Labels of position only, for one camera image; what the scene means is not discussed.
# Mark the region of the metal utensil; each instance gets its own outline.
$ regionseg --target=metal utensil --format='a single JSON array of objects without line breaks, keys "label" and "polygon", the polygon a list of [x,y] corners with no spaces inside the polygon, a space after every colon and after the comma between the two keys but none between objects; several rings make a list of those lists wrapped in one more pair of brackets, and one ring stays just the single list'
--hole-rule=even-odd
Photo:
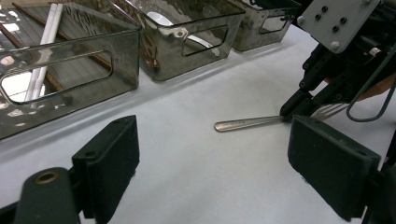
[{"label": "metal utensil", "polygon": [[[311,117],[314,119],[325,120],[347,108],[347,105],[324,105],[318,109]],[[219,133],[224,133],[232,130],[248,128],[252,126],[281,122],[283,116],[262,117],[255,119],[235,119],[215,123],[215,130]]]}]

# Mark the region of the screw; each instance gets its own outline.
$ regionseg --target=screw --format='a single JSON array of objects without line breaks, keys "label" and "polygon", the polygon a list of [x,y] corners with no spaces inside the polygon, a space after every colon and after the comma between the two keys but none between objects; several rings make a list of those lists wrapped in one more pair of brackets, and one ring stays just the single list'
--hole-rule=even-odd
[{"label": "screw", "polygon": [[297,18],[297,23],[298,23],[299,25],[302,25],[302,24],[304,23],[304,21],[305,21],[304,16],[300,16],[300,17]]},{"label": "screw", "polygon": [[334,26],[334,27],[332,28],[332,31],[333,31],[334,33],[337,33],[339,30],[340,30],[340,27],[338,27],[338,26]]},{"label": "screw", "polygon": [[343,17],[340,20],[341,24],[345,24],[347,22],[347,17]]},{"label": "screw", "polygon": [[337,51],[337,50],[340,48],[340,42],[338,42],[338,41],[333,41],[333,42],[330,44],[330,48],[331,48],[332,51]]},{"label": "screw", "polygon": [[322,12],[327,12],[327,10],[329,10],[327,6],[322,7]]}]

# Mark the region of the white table surface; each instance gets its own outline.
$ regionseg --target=white table surface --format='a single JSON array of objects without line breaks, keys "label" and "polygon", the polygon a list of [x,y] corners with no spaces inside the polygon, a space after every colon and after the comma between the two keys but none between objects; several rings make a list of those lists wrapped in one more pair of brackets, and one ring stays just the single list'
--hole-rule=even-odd
[{"label": "white table surface", "polygon": [[[136,115],[141,162],[111,223],[345,223],[291,168],[290,124],[213,128],[221,120],[277,115],[297,91],[316,44],[290,27],[281,43],[232,50],[225,60],[162,84],[140,70],[136,91],[0,142],[0,206],[17,201],[35,172],[70,168],[71,157],[111,120]],[[357,104],[355,114],[374,115],[384,98]],[[326,122],[385,155],[395,111],[392,100],[377,121],[356,123],[342,113]]]}]

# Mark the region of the utensil handle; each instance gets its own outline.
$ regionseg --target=utensil handle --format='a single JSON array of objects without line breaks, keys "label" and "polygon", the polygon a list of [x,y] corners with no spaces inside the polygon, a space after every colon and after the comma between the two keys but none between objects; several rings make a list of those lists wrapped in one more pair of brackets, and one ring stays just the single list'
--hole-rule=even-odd
[{"label": "utensil handle", "polygon": [[215,124],[215,130],[219,133],[228,132],[231,130],[237,130],[247,127],[252,127],[265,123],[273,123],[280,122],[283,120],[283,116],[272,116],[272,117],[264,117],[264,118],[255,118],[255,119],[236,119],[236,120],[228,120],[217,122]]}]

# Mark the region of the clear plastic bin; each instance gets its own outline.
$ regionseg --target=clear plastic bin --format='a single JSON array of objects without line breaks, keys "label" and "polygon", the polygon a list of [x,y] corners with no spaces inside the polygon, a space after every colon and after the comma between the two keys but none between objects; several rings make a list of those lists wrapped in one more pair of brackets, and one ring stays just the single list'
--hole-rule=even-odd
[{"label": "clear plastic bin", "polygon": [[225,0],[110,0],[142,26],[140,66],[165,81],[228,57],[245,11]]},{"label": "clear plastic bin", "polygon": [[[67,1],[52,44],[39,45],[48,4],[2,6],[0,139],[31,129],[138,87],[140,27],[106,1]],[[33,70],[47,66],[40,95],[26,99]]]},{"label": "clear plastic bin", "polygon": [[233,48],[246,51],[282,41],[300,4],[292,0],[227,0],[246,11]]}]

